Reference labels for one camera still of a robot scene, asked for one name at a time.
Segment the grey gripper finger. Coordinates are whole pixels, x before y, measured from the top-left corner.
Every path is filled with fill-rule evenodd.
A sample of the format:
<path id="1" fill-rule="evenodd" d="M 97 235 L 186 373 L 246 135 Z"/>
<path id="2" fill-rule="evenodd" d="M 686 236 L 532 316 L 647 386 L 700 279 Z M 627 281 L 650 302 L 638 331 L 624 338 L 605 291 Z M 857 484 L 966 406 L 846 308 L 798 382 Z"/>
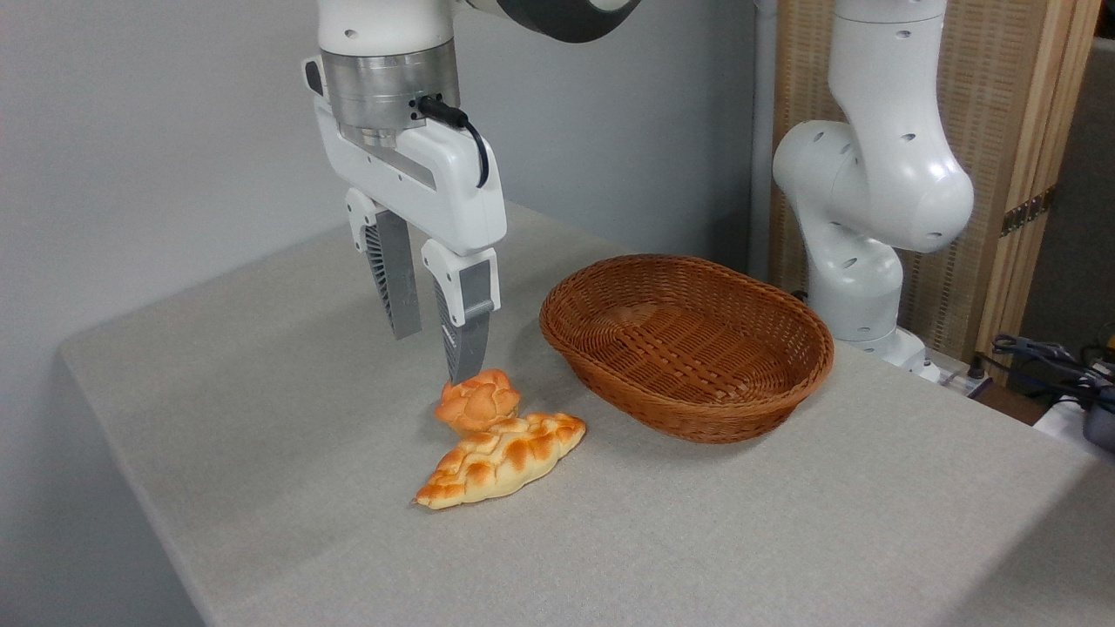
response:
<path id="1" fill-rule="evenodd" d="M 489 316 L 501 309 L 497 251 L 457 255 L 435 239 L 421 245 L 421 262 L 434 279 L 443 353 L 453 385 L 483 369 Z"/>
<path id="2" fill-rule="evenodd" d="M 392 334 L 403 339 L 421 332 L 408 223 L 358 189 L 347 191 L 346 208 L 355 247 L 370 266 Z"/>

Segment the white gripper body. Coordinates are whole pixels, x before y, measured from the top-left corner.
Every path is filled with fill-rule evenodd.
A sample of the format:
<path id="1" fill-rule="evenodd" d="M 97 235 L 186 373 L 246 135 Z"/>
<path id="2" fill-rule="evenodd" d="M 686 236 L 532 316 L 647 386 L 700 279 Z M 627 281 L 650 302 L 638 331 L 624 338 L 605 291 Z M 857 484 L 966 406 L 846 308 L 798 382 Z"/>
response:
<path id="1" fill-rule="evenodd" d="M 506 235 L 504 193 L 489 145 L 487 179 L 479 186 L 479 149 L 468 131 L 429 120 L 399 131 L 387 147 L 347 138 L 327 99 L 322 59 L 304 60 L 303 73 L 327 158 L 339 179 L 458 255 L 479 253 Z"/>

